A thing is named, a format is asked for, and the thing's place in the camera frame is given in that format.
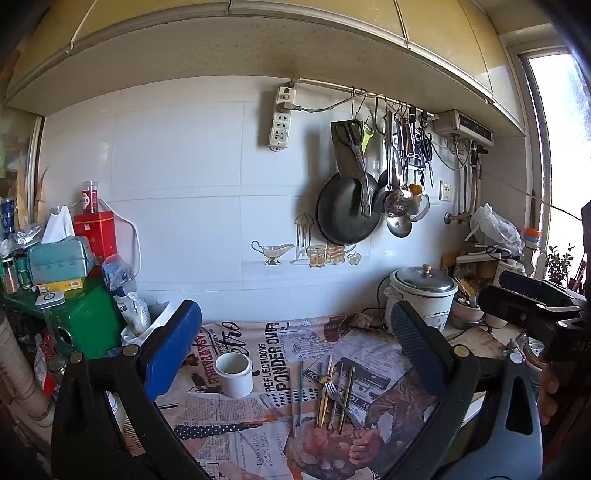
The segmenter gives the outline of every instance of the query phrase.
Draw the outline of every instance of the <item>red jar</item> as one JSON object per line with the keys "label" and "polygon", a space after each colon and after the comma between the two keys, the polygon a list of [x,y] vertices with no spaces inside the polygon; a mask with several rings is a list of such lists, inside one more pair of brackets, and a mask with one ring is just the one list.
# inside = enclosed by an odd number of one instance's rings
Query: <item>red jar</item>
{"label": "red jar", "polygon": [[113,212],[74,215],[74,233],[88,239],[95,255],[95,266],[90,275],[100,276],[100,266],[105,258],[117,253]]}

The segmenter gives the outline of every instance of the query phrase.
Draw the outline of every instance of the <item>ceramic cup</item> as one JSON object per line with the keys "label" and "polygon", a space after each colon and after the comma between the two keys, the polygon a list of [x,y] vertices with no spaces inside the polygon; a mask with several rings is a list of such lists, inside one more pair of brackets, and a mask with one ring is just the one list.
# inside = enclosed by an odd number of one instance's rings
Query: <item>ceramic cup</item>
{"label": "ceramic cup", "polygon": [[220,355],[213,369],[222,384],[222,391],[228,397],[246,397],[252,391],[252,361],[237,352]]}

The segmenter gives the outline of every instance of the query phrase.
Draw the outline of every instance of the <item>yellow cabinet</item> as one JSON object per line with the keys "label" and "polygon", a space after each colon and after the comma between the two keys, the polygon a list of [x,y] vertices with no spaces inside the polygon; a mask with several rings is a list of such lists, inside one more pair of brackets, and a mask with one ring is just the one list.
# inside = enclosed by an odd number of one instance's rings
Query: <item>yellow cabinet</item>
{"label": "yellow cabinet", "polygon": [[523,125],[523,111],[515,77],[495,27],[472,1],[460,0],[460,3],[480,46],[491,80],[493,98]]}
{"label": "yellow cabinet", "polygon": [[174,7],[203,5],[207,16],[227,11],[228,0],[99,0],[80,29],[79,38],[99,31],[123,20]]}
{"label": "yellow cabinet", "polygon": [[437,54],[491,90],[476,37],[458,0],[398,0],[398,5],[412,43]]}
{"label": "yellow cabinet", "polygon": [[51,4],[15,66],[12,84],[70,43],[92,1],[55,0]]}
{"label": "yellow cabinet", "polygon": [[[230,5],[230,14],[240,12],[255,14],[257,9],[265,8],[263,3],[275,4],[277,16],[285,16],[279,15],[281,7],[288,8],[291,5],[310,7],[360,20],[402,37],[402,28],[392,0],[264,0],[258,4],[236,0]],[[306,12],[306,14],[311,17],[319,16],[314,15],[313,12]]]}

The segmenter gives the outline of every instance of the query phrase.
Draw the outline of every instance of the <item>frying pan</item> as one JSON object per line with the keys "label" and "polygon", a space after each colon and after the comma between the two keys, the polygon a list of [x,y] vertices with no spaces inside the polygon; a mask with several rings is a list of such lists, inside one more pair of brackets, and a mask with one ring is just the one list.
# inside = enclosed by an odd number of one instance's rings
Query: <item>frying pan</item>
{"label": "frying pan", "polygon": [[[369,195],[378,183],[368,174]],[[361,183],[339,173],[326,182],[316,201],[316,225],[324,238],[336,245],[351,245],[366,239],[379,223],[380,214],[361,214]]]}

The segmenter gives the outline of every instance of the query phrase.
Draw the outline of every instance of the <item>yellow box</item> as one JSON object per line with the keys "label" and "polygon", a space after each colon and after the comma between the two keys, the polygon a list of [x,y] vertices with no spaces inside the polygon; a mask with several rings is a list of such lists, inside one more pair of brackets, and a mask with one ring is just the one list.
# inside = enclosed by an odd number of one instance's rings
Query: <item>yellow box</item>
{"label": "yellow box", "polygon": [[38,285],[39,293],[47,293],[48,291],[67,291],[84,286],[84,278],[72,278],[71,280],[55,281],[51,283],[44,283]]}

